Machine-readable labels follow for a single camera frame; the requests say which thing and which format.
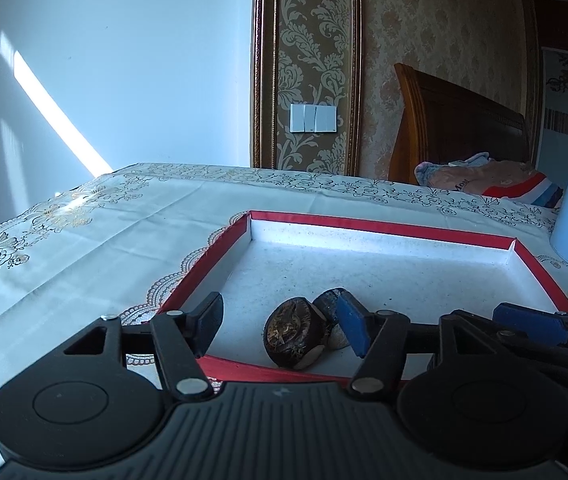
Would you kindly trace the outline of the pink patterned pillow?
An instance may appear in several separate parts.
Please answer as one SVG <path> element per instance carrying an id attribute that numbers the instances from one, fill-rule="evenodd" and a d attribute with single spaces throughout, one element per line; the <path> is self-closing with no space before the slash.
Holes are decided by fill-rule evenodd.
<path id="1" fill-rule="evenodd" d="M 447 164 L 421 162 L 414 169 L 420 186 L 472 195 L 507 198 L 532 206 L 555 208 L 564 190 L 527 162 L 495 160 L 488 152 Z"/>

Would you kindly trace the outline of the white wall switch panel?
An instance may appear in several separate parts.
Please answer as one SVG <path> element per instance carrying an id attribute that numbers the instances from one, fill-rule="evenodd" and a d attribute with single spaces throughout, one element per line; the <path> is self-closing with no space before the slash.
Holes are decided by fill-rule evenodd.
<path id="1" fill-rule="evenodd" d="M 292 133 L 336 133 L 337 107 L 325 104 L 291 104 L 289 130 Z"/>

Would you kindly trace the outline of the patterned wardrobe door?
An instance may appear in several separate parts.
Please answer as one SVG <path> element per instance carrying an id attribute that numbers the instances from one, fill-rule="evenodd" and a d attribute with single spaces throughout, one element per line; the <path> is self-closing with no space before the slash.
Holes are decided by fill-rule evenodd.
<path id="1" fill-rule="evenodd" d="M 560 186 L 568 182 L 568 51 L 543 50 L 543 111 L 536 166 Z"/>

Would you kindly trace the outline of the floral white tablecloth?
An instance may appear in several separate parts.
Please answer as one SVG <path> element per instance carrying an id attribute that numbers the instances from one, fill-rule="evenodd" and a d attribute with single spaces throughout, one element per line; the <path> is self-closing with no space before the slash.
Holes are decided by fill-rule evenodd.
<path id="1" fill-rule="evenodd" d="M 328 174 L 137 164 L 0 224 L 0 387 L 103 314 L 148 318 L 250 209 L 516 237 L 568 297 L 568 263 L 549 244 L 550 209 Z"/>

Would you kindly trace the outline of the red shallow box tray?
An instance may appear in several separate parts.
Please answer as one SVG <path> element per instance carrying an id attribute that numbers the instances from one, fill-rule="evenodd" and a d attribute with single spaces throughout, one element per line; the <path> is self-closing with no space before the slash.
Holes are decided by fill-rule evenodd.
<path id="1" fill-rule="evenodd" d="M 369 311 L 421 324 L 456 309 L 489 318 L 501 302 L 568 312 L 564 291 L 518 238 L 429 226 L 252 210 L 185 266 L 162 310 L 191 310 L 220 292 L 223 321 L 198 364 L 221 382 L 346 382 L 361 363 L 350 349 L 294 372 L 276 367 L 262 342 L 284 300 L 334 287 Z"/>

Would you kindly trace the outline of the round dark brown fruit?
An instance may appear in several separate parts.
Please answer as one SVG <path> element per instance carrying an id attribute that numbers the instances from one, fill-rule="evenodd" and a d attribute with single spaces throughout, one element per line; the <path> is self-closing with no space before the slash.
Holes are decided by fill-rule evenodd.
<path id="1" fill-rule="evenodd" d="M 263 346 L 269 358 L 286 370 L 304 370 L 326 347 L 329 323 L 308 299 L 285 300 L 264 325 Z"/>

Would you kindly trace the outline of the dark wooden wall frame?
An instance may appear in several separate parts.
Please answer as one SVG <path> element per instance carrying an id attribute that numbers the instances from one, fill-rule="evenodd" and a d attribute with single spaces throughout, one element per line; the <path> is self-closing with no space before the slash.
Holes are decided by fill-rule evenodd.
<path id="1" fill-rule="evenodd" d="M 253 0 L 252 166 L 359 171 L 362 0 Z M 337 107 L 336 133 L 292 133 L 291 104 Z"/>

